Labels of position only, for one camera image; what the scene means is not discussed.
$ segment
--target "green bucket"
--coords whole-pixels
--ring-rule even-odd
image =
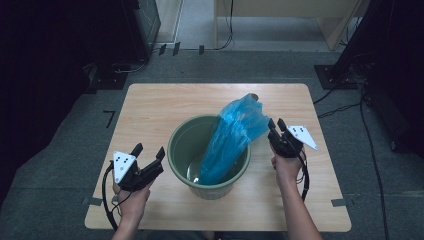
[[[195,182],[200,161],[206,152],[218,119],[216,115],[191,118],[175,129],[168,144],[167,156],[171,170],[196,196],[208,200],[222,198],[229,193],[234,182],[246,171],[250,160],[250,146],[247,146],[219,184],[201,185]]]

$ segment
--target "plastic bag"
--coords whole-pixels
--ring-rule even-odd
[[[225,106],[200,165],[199,183],[214,185],[229,172],[249,143],[268,131],[257,96],[247,94]]]

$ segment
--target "person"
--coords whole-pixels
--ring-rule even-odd
[[[322,239],[297,189],[297,176],[302,167],[301,162],[298,158],[279,156],[272,146],[271,149],[274,153],[271,163],[276,170],[276,181],[283,200],[289,239]],[[301,155],[303,160],[306,159],[304,152]],[[143,218],[152,184],[153,182],[142,190],[133,192],[127,200],[119,205],[121,221],[112,238],[113,240],[134,239],[139,223]],[[120,191],[116,184],[114,184],[113,189],[118,194],[119,202],[122,202],[130,194],[126,191]]]

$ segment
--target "forearm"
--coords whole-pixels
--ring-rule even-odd
[[[280,186],[289,239],[322,239],[300,197],[296,182],[285,181]]]
[[[112,237],[112,240],[132,240],[135,238],[135,235],[138,230],[138,225],[140,221],[132,219],[121,219],[119,223],[118,230]]]

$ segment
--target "table top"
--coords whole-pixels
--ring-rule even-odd
[[[113,151],[131,152],[141,142],[137,159],[143,168],[165,149],[174,130],[185,120],[202,114],[219,114],[247,93],[259,96],[263,113],[287,125],[305,125],[319,150],[305,146],[310,190],[305,204],[319,231],[344,232],[351,228],[345,206],[333,206],[343,196],[308,87],[304,84],[133,84],[130,86],[106,154],[93,197],[101,199],[103,174]],[[287,230],[281,194],[271,165],[267,134],[251,144],[251,159],[244,175],[228,195],[218,200],[195,196],[162,161],[164,172],[151,187],[140,229],[282,231]],[[112,177],[106,184],[113,196]],[[90,205],[85,225],[110,229],[103,206]]]

